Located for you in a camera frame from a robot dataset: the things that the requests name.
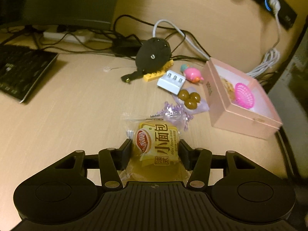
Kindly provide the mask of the purple shredded paper packet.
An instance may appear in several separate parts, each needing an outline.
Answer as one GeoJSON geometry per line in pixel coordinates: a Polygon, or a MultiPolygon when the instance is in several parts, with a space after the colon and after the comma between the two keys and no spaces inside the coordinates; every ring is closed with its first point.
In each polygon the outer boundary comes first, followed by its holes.
{"type": "Polygon", "coordinates": [[[193,115],[189,114],[184,109],[184,104],[164,103],[162,110],[150,116],[151,118],[162,118],[165,121],[173,124],[178,130],[188,131],[188,123],[193,119],[193,115]]]}

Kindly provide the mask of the bag of brown balls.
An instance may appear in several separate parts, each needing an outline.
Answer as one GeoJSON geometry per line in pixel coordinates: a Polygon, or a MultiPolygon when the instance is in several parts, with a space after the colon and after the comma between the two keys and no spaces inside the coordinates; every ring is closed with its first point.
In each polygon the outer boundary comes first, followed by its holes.
{"type": "Polygon", "coordinates": [[[177,95],[173,95],[173,99],[178,105],[182,105],[185,112],[190,115],[209,111],[205,99],[192,87],[181,89],[177,95]]]}

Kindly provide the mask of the pink cardboard box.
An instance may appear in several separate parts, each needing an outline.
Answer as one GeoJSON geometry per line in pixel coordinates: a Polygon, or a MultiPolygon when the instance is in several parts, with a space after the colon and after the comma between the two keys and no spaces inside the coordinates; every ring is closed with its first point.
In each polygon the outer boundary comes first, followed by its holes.
{"type": "Polygon", "coordinates": [[[202,77],[213,127],[267,139],[282,126],[256,79],[214,58],[206,62],[202,77]]]}

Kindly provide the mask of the pink plastic basket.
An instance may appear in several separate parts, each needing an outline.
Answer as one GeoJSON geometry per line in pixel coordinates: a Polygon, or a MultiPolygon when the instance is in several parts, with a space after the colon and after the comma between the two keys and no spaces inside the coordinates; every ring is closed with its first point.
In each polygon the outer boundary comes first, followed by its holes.
{"type": "Polygon", "coordinates": [[[254,107],[255,98],[247,85],[243,83],[235,85],[235,102],[238,106],[248,110],[254,107]]]}

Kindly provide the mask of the black plush toy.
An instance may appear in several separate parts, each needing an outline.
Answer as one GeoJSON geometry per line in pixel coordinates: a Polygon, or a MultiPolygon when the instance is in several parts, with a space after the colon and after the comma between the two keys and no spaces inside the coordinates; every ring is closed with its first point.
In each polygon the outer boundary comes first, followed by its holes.
{"type": "Polygon", "coordinates": [[[144,74],[155,73],[159,71],[170,58],[171,48],[165,39],[153,37],[146,40],[136,55],[136,71],[122,76],[121,80],[128,83],[142,78],[144,74]]]}

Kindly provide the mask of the yellow packaged mini bread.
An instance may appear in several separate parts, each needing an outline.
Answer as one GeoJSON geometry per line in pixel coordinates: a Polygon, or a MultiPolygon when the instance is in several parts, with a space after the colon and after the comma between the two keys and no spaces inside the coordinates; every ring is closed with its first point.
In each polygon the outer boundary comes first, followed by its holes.
{"type": "Polygon", "coordinates": [[[126,135],[133,141],[128,165],[120,173],[123,184],[128,182],[183,182],[191,173],[178,155],[186,116],[163,115],[142,117],[123,115],[126,135]]]}

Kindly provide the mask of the pink pig toy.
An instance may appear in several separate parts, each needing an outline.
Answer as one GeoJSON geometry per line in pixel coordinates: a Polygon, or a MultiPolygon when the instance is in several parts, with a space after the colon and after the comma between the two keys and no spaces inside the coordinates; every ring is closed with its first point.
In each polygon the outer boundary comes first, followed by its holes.
{"type": "Polygon", "coordinates": [[[202,77],[200,70],[191,67],[188,64],[182,64],[180,67],[180,71],[183,73],[186,80],[194,84],[204,81],[204,78],[202,77]]]}

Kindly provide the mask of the white battery charger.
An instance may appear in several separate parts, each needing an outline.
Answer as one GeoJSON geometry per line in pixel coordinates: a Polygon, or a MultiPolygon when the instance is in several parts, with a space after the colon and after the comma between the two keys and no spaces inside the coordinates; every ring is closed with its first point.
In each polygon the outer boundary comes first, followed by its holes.
{"type": "Polygon", "coordinates": [[[158,79],[157,86],[178,95],[186,78],[174,71],[168,70],[158,79]]]}

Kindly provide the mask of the yellow toy brick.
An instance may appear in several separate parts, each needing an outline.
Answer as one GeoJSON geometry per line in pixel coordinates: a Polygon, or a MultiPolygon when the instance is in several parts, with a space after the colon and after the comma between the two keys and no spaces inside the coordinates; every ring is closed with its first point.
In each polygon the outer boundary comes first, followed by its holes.
{"type": "Polygon", "coordinates": [[[144,81],[149,82],[161,78],[167,72],[167,70],[173,66],[173,63],[174,61],[171,59],[160,70],[154,73],[144,74],[144,81]]]}

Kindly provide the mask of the black power adapter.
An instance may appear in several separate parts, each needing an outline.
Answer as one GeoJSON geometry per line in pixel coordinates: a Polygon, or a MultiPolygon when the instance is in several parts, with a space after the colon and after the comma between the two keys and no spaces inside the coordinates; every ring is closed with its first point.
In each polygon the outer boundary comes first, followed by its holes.
{"type": "Polygon", "coordinates": [[[140,50],[142,43],[137,40],[115,39],[113,40],[111,51],[116,55],[134,57],[140,50]]]}

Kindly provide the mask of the black computer case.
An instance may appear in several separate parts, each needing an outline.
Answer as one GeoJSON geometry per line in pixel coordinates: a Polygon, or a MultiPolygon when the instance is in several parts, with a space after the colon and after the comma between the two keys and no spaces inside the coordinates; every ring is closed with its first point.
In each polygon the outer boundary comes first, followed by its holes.
{"type": "Polygon", "coordinates": [[[307,180],[307,28],[268,95],[283,122],[279,134],[289,171],[293,178],[307,180]]]}

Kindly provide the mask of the white power strip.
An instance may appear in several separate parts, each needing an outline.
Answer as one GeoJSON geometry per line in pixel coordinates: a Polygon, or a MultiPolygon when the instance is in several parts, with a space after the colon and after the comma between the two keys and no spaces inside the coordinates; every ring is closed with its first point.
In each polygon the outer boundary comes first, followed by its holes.
{"type": "Polygon", "coordinates": [[[49,28],[43,33],[43,37],[47,40],[63,40],[64,42],[76,44],[87,43],[92,40],[94,36],[95,33],[87,29],[79,29],[75,32],[57,32],[56,28],[49,28]]]}

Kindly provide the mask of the black computer monitor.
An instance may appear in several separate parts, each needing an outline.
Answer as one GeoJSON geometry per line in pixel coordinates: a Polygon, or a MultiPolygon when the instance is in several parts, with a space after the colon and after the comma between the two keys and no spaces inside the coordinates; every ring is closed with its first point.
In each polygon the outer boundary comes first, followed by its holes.
{"type": "Polygon", "coordinates": [[[1,28],[68,25],[108,30],[117,0],[1,0],[1,28]]]}

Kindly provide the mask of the black keyboard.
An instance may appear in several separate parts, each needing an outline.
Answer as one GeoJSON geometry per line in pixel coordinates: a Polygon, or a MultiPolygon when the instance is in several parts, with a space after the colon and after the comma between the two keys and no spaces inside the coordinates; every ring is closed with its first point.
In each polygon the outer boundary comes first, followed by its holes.
{"type": "Polygon", "coordinates": [[[1,91],[23,103],[58,54],[26,46],[1,46],[1,91]]]}

